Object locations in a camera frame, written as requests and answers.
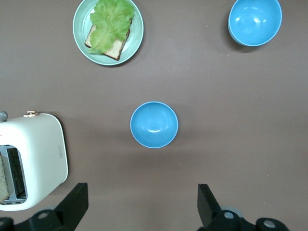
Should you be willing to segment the white toaster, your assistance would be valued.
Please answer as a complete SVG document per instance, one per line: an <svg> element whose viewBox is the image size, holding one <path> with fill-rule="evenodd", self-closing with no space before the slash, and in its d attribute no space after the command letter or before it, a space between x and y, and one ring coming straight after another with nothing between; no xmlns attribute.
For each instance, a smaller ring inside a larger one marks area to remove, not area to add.
<svg viewBox="0 0 308 231"><path fill-rule="evenodd" d="M0 111L0 155L9 188L0 211L32 208L67 179L64 132L53 115L28 111L9 119Z"/></svg>

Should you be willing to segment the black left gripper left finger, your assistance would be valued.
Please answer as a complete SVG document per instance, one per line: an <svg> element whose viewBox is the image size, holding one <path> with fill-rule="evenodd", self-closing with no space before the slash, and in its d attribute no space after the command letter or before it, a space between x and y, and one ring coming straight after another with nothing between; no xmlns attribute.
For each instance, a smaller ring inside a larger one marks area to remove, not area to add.
<svg viewBox="0 0 308 231"><path fill-rule="evenodd" d="M87 210L88 184L78 183L55 209L30 218L30 231L74 231Z"/></svg>

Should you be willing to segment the pale green plate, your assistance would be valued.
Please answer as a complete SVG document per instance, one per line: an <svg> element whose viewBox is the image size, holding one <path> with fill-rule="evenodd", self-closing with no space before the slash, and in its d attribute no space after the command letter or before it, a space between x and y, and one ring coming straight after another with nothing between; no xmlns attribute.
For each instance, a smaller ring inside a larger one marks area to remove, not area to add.
<svg viewBox="0 0 308 231"><path fill-rule="evenodd" d="M118 61L106 55L94 55L88 52L89 48L84 44L90 32L92 22L90 14L94 12L94 6L99 0L83 0L78 6L73 18L73 35L79 50L91 61L104 66L117 66L128 61L138 51L144 34L142 15L133 0L127 0L134 6L134 16L130 26L130 34L123 47Z"/></svg>

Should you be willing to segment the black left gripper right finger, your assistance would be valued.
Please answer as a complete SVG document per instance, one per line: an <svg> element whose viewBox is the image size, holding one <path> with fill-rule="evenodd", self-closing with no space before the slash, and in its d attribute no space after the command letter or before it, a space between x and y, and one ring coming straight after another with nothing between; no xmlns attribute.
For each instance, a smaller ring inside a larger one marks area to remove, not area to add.
<svg viewBox="0 0 308 231"><path fill-rule="evenodd" d="M238 212L221 207L207 184L198 185L197 210L203 225L199 231L245 231Z"/></svg>

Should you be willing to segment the bread slice with dark crust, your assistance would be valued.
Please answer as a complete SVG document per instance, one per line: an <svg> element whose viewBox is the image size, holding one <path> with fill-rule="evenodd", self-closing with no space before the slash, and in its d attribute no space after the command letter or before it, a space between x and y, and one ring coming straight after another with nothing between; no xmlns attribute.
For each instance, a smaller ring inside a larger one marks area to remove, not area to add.
<svg viewBox="0 0 308 231"><path fill-rule="evenodd" d="M128 21L107 24L105 27L97 27L92 24L84 42L88 48L87 53L93 55L105 55L119 61L124 45L130 35L132 18Z"/></svg>

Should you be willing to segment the blue bowl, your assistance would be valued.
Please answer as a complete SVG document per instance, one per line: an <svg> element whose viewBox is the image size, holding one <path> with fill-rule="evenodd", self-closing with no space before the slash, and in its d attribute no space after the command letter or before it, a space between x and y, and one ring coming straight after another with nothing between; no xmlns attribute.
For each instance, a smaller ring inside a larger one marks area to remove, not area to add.
<svg viewBox="0 0 308 231"><path fill-rule="evenodd" d="M169 145L179 130L175 111L163 102L146 102L130 118L130 132L140 145L158 149Z"/></svg>
<svg viewBox="0 0 308 231"><path fill-rule="evenodd" d="M281 24L282 8L278 0L236 0L228 17L230 36L248 47L272 40Z"/></svg>

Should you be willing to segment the toast slice in toaster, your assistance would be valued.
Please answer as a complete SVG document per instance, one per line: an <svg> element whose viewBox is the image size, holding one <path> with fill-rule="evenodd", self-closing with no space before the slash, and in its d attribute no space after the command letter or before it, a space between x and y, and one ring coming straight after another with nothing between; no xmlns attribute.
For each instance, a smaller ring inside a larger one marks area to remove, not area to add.
<svg viewBox="0 0 308 231"><path fill-rule="evenodd" d="M9 196L9 188L5 175L5 168L0 155L0 202L3 202Z"/></svg>

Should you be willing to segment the green lettuce leaf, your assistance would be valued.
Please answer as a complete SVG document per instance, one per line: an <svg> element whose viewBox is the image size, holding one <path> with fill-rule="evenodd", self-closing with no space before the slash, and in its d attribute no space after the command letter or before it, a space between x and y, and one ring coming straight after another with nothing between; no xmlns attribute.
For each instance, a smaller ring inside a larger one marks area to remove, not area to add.
<svg viewBox="0 0 308 231"><path fill-rule="evenodd" d="M103 54L119 40L123 42L134 16L134 6L127 0L99 0L90 14L95 30L90 34L89 53Z"/></svg>

